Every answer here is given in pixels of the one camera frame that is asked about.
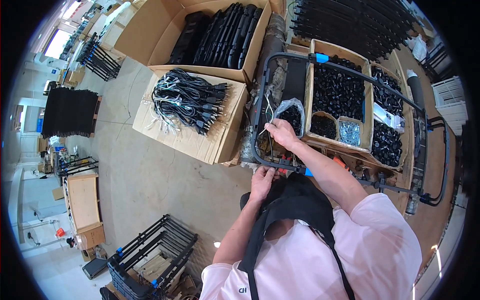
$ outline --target wooden pallet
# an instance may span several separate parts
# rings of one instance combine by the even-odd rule
[[[102,101],[102,96],[98,96],[98,100],[96,101],[96,106],[95,106],[95,112],[93,114],[92,131],[90,133],[90,137],[95,136],[96,119],[98,118],[98,111],[100,110],[101,101]]]

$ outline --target black apron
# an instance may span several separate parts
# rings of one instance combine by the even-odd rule
[[[332,206],[327,197],[306,176],[298,173],[292,173],[287,179],[282,177],[272,183],[272,188],[253,225],[245,255],[238,266],[239,270],[246,272],[248,275],[252,300],[259,300],[253,269],[264,241],[265,232],[270,224],[284,219],[297,219],[307,222],[325,241],[332,250],[340,269],[348,299],[354,300],[355,295],[347,281],[342,263],[334,247],[335,239],[332,228],[335,222]]]

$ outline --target pink t-shirt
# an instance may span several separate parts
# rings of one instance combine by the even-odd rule
[[[422,261],[420,244],[387,195],[367,196],[350,216],[337,207],[333,216],[335,249],[355,298],[406,299]],[[239,263],[206,267],[200,300],[251,299]],[[299,221],[264,241],[254,273],[260,300],[348,299],[332,251]]]

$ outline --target hand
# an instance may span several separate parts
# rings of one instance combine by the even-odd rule
[[[275,168],[260,166],[252,176],[252,192],[249,200],[259,202],[265,200],[272,187],[272,181],[278,178],[280,178],[280,173],[275,172]]]
[[[292,151],[293,145],[300,142],[295,135],[292,125],[285,120],[273,119],[272,123],[265,123],[265,129],[272,135],[273,139],[288,151]]]

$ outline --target right hand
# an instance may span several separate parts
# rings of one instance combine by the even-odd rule
[[[300,140],[295,135],[292,125],[288,121],[273,119],[272,123],[265,123],[265,129],[272,135],[273,139],[285,149],[292,152],[293,145]]]

